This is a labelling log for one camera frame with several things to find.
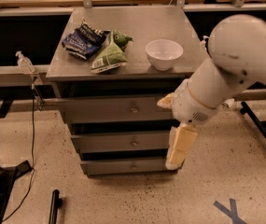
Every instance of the bottle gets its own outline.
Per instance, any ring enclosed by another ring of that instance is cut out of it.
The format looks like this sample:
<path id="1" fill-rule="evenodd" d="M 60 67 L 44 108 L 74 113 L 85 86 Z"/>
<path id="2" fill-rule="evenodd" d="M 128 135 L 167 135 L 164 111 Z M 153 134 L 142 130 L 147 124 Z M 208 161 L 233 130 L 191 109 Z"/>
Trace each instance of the bottle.
<path id="1" fill-rule="evenodd" d="M 25 57 L 23 54 L 21 54 L 21 51 L 17 51 L 15 53 L 16 57 L 19 57 L 18 59 L 18 66 L 21 69 L 22 73 L 25 75 L 32 74 L 35 69 L 28 57 Z"/>

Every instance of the floor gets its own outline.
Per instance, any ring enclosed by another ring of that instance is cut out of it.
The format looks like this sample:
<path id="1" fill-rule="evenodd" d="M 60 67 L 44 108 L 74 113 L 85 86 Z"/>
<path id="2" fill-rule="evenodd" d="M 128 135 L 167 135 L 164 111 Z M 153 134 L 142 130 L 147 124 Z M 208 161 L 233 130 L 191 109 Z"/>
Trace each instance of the floor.
<path id="1" fill-rule="evenodd" d="M 266 100 L 247 102 L 266 119 Z M 35 112 L 35 175 L 21 208 L 5 224 L 49 223 L 51 194 L 60 191 L 57 223 L 266 224 L 266 141 L 240 103 L 221 107 L 199 127 L 199 138 L 176 174 L 87 178 L 55 107 Z M 31 161 L 32 106 L 11 107 L 0 119 L 2 167 Z M 18 179 L 6 217 L 25 195 Z"/>

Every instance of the white bowl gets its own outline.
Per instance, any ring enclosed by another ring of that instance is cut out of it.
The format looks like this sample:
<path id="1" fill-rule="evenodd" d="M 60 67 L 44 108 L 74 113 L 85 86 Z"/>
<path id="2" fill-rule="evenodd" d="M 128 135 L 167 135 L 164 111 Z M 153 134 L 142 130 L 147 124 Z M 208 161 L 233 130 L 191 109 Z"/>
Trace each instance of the white bowl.
<path id="1" fill-rule="evenodd" d="M 158 70 L 172 68 L 183 54 L 182 47 L 171 40 L 160 39 L 146 45 L 146 54 L 150 63 Z"/>

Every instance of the bottom drawer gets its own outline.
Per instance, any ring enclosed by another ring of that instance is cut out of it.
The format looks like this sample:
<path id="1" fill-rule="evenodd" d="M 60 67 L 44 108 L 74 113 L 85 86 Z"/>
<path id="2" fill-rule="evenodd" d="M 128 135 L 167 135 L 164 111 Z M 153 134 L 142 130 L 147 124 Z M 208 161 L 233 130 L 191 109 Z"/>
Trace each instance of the bottom drawer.
<path id="1" fill-rule="evenodd" d="M 85 175 L 131 174 L 142 172 L 169 171 L 165 167 L 165 158 L 140 158 L 122 160 L 82 161 Z"/>

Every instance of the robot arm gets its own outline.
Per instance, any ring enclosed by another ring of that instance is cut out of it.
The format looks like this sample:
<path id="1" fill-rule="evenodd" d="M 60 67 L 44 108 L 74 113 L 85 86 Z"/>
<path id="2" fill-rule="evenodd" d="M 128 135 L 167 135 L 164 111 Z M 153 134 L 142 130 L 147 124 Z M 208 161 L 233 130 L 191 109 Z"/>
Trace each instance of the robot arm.
<path id="1" fill-rule="evenodd" d="M 168 169 L 181 166 L 195 142 L 195 126 L 212 118 L 223 101 L 257 81 L 266 84 L 266 22 L 249 15 L 228 17 L 210 34 L 208 51 L 211 58 L 171 94 L 169 107 L 181 125 L 170 133 Z"/>

